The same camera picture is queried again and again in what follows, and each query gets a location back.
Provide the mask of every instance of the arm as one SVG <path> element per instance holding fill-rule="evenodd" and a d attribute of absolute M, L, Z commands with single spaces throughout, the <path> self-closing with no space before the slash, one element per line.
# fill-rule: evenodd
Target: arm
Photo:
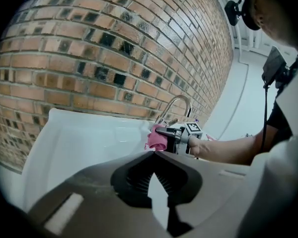
<path fill-rule="evenodd" d="M 267 126 L 264 152 L 270 151 L 277 131 L 276 128 Z M 249 165 L 253 158 L 260 153 L 262 139 L 263 130 L 255 136 L 232 141 L 202 141 L 190 137 L 190 154 L 209 161 Z"/>

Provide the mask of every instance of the black shirt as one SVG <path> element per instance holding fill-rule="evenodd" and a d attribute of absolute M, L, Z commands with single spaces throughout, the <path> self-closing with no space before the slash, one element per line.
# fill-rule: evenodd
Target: black shirt
<path fill-rule="evenodd" d="M 298 57 L 294 64 L 290 67 L 290 70 L 292 71 L 292 75 L 294 76 L 298 70 Z M 276 98 L 282 93 L 287 85 L 288 84 L 285 84 L 284 86 L 279 88 Z M 267 125 L 278 129 L 278 132 L 273 139 L 272 146 L 281 141 L 289 139 L 293 135 L 292 131 L 290 130 L 289 124 L 276 101 L 274 102 L 272 113 L 267 120 Z"/>

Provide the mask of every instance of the person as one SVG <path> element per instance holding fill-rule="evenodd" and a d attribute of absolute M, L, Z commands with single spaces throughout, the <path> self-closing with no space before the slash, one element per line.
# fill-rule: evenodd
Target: person
<path fill-rule="evenodd" d="M 244 0 L 242 18 L 248 28 L 261 28 L 271 39 L 298 51 L 298 0 Z M 298 57 L 290 69 L 298 69 Z M 277 96 L 284 87 L 278 90 Z M 269 152 L 291 135 L 287 120 L 275 102 L 267 120 L 262 152 Z M 190 154 L 215 162 L 250 165 L 261 153 L 262 140 L 263 130 L 255 136 L 232 141 L 201 141 L 191 136 Z"/>

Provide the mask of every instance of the faucet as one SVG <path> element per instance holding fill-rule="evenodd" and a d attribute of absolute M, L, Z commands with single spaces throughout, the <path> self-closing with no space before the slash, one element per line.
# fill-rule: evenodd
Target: faucet
<path fill-rule="evenodd" d="M 166 106 L 166 108 L 164 109 L 164 111 L 162 112 L 162 114 L 159 115 L 159 116 L 157 117 L 157 119 L 155 120 L 155 122 L 154 122 L 153 125 L 163 123 L 163 122 L 165 121 L 164 118 L 165 118 L 167 112 L 168 112 L 169 109 L 172 107 L 172 105 L 173 105 L 176 101 L 178 101 L 178 100 L 184 100 L 184 101 L 185 101 L 186 109 L 185 109 L 185 114 L 184 114 L 184 115 L 185 115 L 186 117 L 189 117 L 189 116 L 190 116 L 190 113 L 191 113 L 191 110 L 192 110 L 192 104 L 191 104 L 191 101 L 190 101 L 190 99 L 189 99 L 188 97 L 186 97 L 186 96 L 184 96 L 184 95 L 178 95 L 178 96 L 175 96 L 175 97 L 172 98 L 172 100 L 168 103 L 168 105 Z M 174 119 L 174 120 L 172 120 L 171 122 L 173 122 L 173 124 L 175 124 L 176 122 L 174 122 L 174 121 L 177 122 L 177 119 L 176 119 L 176 120 Z"/>

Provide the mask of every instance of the pink cloth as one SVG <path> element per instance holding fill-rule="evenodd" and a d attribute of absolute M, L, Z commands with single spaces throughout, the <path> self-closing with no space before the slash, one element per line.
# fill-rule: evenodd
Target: pink cloth
<path fill-rule="evenodd" d="M 152 127 L 152 133 L 148 134 L 148 142 L 145 144 L 145 150 L 147 146 L 149 148 L 155 148 L 156 151 L 163 151 L 167 149 L 167 137 L 160 135 L 155 131 L 158 127 L 165 127 L 161 124 L 156 124 Z"/>

